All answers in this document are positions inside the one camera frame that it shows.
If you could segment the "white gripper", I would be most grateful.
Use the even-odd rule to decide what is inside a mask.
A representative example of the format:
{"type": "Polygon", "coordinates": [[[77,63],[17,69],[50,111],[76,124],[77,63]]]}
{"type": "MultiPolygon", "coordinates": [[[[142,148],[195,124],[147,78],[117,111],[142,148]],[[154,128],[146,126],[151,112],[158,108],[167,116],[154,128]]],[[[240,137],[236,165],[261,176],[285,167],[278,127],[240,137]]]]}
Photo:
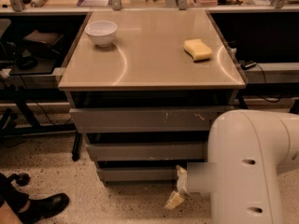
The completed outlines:
{"type": "Polygon", "coordinates": [[[164,208],[166,210],[173,210],[185,201],[184,196],[188,196],[189,192],[187,190],[187,170],[180,165],[176,166],[178,175],[178,191],[173,191],[164,208]]]}

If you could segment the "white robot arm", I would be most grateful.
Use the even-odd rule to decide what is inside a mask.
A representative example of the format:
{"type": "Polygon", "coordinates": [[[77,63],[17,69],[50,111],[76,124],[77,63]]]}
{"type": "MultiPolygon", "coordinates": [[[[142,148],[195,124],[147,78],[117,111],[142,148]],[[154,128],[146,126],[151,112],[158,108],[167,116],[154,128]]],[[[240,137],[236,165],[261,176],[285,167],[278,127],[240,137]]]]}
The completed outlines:
{"type": "Polygon", "coordinates": [[[299,116],[233,110],[212,124],[207,161],[178,167],[172,210],[192,192],[210,195],[213,224],[284,224],[278,175],[299,165],[299,116]]]}

